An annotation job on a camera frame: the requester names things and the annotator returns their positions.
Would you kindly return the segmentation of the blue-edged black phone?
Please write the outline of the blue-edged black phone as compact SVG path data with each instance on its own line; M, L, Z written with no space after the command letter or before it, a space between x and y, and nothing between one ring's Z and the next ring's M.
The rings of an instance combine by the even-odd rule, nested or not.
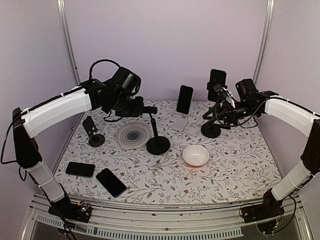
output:
M96 179L114 198L119 197L127 190L126 185L108 168L99 172Z

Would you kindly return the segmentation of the black round-base phone stand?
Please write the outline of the black round-base phone stand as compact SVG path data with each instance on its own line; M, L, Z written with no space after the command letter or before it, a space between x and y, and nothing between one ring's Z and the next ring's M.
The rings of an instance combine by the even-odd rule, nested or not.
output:
M152 155L164 154L170 149L170 141L164 136L159 136L156 120L153 118L151 113L149 114L149 116L154 137L150 138L147 141L146 149Z

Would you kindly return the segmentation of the tall black phone stand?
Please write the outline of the tall black phone stand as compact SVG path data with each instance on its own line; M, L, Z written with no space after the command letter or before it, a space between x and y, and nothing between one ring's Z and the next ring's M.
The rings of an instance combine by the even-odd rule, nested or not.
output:
M213 108L215 108L215 106L218 104L219 104L219 102L215 101L215 105L213 106ZM230 129L229 126L224 126L222 124L216 124L215 123L216 119L214 119L214 120L206 119L206 120L207 120L207 122L201 126L201 133L202 133L202 135L204 135L207 138L211 138L211 139L217 138L221 134L221 129L226 129L226 130Z

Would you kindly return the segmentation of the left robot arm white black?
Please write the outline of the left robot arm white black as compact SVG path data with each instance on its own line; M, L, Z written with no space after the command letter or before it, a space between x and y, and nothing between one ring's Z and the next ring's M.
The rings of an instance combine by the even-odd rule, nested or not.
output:
M141 78L124 67L119 67L113 77L101 82L90 77L71 90L56 95L36 106L12 112L15 163L25 169L42 188L55 209L63 216L74 213L74 205L67 200L68 195L42 162L35 137L51 126L77 114L102 109L116 116L139 117L142 114L155 114L157 108L145 106L144 99L137 96Z

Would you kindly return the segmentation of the purple-backed black phone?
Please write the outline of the purple-backed black phone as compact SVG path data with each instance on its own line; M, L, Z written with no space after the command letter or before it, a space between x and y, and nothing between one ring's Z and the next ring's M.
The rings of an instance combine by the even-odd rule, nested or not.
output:
M211 69L209 82L207 83L209 101L215 102L218 99L218 95L214 90L214 86L220 84L222 87L226 84L227 72L219 69Z

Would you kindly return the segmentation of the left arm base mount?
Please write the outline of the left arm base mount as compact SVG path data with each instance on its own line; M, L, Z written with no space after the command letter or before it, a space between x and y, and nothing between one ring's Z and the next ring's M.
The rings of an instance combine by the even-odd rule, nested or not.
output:
M92 206L83 200L72 203L69 198L63 198L57 202L49 200L49 203L48 213L61 219L88 223L91 218Z

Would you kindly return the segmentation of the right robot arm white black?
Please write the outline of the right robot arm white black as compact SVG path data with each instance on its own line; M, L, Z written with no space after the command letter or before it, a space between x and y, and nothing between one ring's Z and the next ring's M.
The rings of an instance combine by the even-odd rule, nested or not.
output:
M204 136L214 139L222 129L241 127L254 117L267 115L275 119L275 128L279 131L267 133L269 125L262 122L262 132L269 147L276 149L271 142L275 137L280 137L277 143L283 143L287 153L290 146L303 143L298 148L301 156L297 164L292 165L282 180L264 194L264 203L259 206L258 213L262 218L269 218L278 210L280 201L320 172L320 115L273 91L259 91L251 79L243 79L236 84L239 100L234 99L220 80L211 80L206 89L214 106L202 116L207 121L201 127Z

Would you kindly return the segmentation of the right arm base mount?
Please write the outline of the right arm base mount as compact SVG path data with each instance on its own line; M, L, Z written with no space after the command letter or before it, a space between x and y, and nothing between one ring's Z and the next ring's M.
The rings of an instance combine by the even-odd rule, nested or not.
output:
M264 199L260 204L244 203L239 209L239 216L245 223L259 222L257 229L264 235L274 234L285 213L283 201Z

